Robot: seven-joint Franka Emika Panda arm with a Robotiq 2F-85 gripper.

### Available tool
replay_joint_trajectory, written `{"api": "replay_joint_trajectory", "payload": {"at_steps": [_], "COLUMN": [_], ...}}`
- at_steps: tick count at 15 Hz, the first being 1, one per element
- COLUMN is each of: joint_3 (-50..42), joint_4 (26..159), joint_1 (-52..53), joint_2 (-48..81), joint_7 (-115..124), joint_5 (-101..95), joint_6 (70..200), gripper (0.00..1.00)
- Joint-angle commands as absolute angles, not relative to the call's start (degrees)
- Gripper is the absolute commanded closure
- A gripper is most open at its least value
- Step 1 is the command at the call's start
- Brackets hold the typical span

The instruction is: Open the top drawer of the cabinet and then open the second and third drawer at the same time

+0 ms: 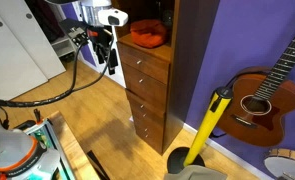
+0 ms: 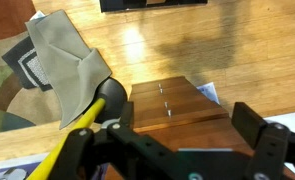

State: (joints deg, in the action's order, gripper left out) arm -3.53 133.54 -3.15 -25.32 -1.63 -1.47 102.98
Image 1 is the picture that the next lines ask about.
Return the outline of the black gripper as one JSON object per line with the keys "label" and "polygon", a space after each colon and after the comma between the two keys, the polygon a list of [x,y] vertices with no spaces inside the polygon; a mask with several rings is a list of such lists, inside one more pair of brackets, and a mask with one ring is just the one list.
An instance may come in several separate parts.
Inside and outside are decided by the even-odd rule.
{"label": "black gripper", "polygon": [[[109,52],[110,42],[112,36],[107,33],[103,28],[100,27],[90,27],[87,30],[87,35],[92,42],[93,50],[96,52],[99,64],[104,63],[105,55]],[[110,51],[108,71],[110,75],[115,73],[115,68],[118,66],[116,50],[112,49]]]}

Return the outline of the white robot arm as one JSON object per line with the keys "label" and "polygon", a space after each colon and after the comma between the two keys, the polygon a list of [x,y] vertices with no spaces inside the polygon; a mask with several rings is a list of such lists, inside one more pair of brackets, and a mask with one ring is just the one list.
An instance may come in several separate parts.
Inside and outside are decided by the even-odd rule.
{"label": "white robot arm", "polygon": [[[84,21],[90,26],[110,25],[107,12],[112,11],[111,0],[46,0],[52,4],[79,1]],[[70,88],[64,93],[45,100],[15,102],[0,99],[4,107],[36,107],[59,101],[75,91],[74,74]],[[32,180],[34,177],[50,180],[60,164],[60,153],[47,148],[35,137],[21,130],[6,130],[0,124],[0,180]]]}

